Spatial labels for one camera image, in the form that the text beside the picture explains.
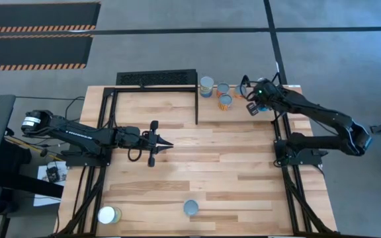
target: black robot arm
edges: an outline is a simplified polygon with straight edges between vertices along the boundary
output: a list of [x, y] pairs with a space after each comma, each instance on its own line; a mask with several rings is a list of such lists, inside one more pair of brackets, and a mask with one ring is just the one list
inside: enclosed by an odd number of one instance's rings
[[339, 149], [347, 155], [364, 155], [371, 142], [367, 131], [354, 120], [336, 110], [330, 110], [308, 101], [303, 95], [274, 85], [268, 79], [257, 82], [247, 96], [248, 111], [255, 115], [260, 108], [273, 109], [279, 113], [303, 114], [312, 120], [334, 128], [336, 136], [304, 136], [292, 133], [286, 146], [299, 152], [302, 149]]
[[[153, 155], [164, 149], [172, 148], [173, 144], [155, 134], [158, 129], [158, 121], [153, 121], [150, 131], [140, 130], [134, 126], [117, 128], [92, 128], [77, 122], [66, 120], [62, 116], [55, 116], [47, 110], [33, 110], [26, 113], [21, 130], [26, 137], [50, 136], [60, 139], [72, 145], [80, 147], [80, 156], [103, 158], [109, 149], [129, 149], [128, 157], [131, 161], [137, 161], [142, 151], [149, 151], [148, 166], [153, 167], [155, 160]], [[168, 146], [157, 146], [157, 143]], [[132, 149], [139, 150], [137, 158], [130, 157]], [[63, 151], [65, 156], [78, 155], [77, 151]]]

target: gray floor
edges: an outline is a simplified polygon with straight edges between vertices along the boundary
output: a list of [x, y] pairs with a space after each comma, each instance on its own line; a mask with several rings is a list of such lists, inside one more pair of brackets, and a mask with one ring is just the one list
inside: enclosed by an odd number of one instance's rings
[[[7, 2], [40, 1], [0, 0]], [[271, 6], [276, 27], [381, 26], [381, 1], [271, 0]], [[97, 30], [227, 26], [268, 26], [263, 1], [102, 0]], [[350, 114], [365, 126], [381, 123], [381, 32], [279, 33], [278, 39], [289, 83], [302, 85], [313, 102]], [[85, 69], [0, 72], [0, 94], [76, 97], [89, 85], [115, 84], [120, 71], [184, 68], [237, 83], [243, 74], [271, 77], [276, 64], [268, 33], [96, 36]], [[67, 104], [18, 99], [10, 127], [20, 135], [26, 111], [63, 114]], [[78, 117], [80, 110], [78, 102], [69, 117]], [[316, 135], [327, 133], [312, 126]], [[339, 230], [381, 236], [381, 135], [374, 136], [364, 157], [332, 151], [323, 161]], [[33, 175], [42, 163], [35, 158], [23, 171]], [[21, 204], [8, 237], [51, 233], [56, 206]]]

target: wooden table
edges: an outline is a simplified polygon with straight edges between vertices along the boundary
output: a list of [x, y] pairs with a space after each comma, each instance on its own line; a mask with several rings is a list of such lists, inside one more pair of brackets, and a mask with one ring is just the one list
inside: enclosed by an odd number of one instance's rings
[[[103, 89], [88, 88], [82, 124], [96, 127]], [[122, 219], [117, 224], [99, 223], [98, 236], [292, 234], [282, 171], [273, 166], [273, 126], [266, 121], [195, 125], [194, 98], [192, 93], [120, 94], [119, 126], [138, 126], [142, 131], [149, 129], [152, 120], [159, 120], [157, 133], [175, 147], [156, 155], [154, 168], [147, 167], [145, 154], [133, 163], [126, 150], [114, 150], [101, 207], [120, 208]], [[312, 135], [305, 116], [290, 117], [290, 127]], [[60, 205], [61, 228], [71, 219], [81, 170], [68, 172]], [[323, 176], [313, 166], [300, 166], [300, 170], [308, 203], [329, 228], [336, 229]], [[200, 208], [193, 217], [183, 212], [189, 199]], [[303, 230], [297, 202], [296, 209]], [[88, 211], [85, 231], [90, 229], [92, 211]]]

